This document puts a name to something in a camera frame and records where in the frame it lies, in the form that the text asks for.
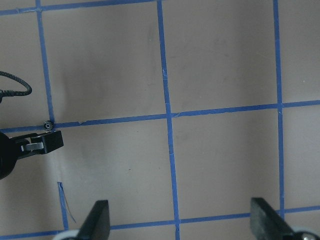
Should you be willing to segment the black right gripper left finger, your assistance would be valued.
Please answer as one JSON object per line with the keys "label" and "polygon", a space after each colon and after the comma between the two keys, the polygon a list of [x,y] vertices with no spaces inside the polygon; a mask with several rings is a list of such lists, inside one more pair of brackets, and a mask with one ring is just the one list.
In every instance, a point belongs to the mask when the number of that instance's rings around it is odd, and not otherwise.
{"label": "black right gripper left finger", "polygon": [[110,235],[110,212],[108,200],[94,203],[79,232],[77,240],[107,240]]}

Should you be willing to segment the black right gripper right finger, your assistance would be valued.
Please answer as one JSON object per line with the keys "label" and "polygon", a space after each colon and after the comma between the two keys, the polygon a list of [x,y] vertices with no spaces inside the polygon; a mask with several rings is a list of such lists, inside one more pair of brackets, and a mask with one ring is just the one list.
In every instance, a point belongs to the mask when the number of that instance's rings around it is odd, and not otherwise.
{"label": "black right gripper right finger", "polygon": [[262,197],[250,200],[250,229],[256,240],[293,240],[294,230]]}

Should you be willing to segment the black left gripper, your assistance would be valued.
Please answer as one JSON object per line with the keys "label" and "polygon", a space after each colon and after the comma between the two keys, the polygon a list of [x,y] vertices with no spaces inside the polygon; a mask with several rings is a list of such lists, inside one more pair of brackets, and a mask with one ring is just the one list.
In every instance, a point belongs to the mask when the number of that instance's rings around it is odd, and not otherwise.
{"label": "black left gripper", "polygon": [[7,177],[18,160],[34,155],[46,155],[64,146],[60,130],[29,133],[9,138],[0,133],[0,179]]}

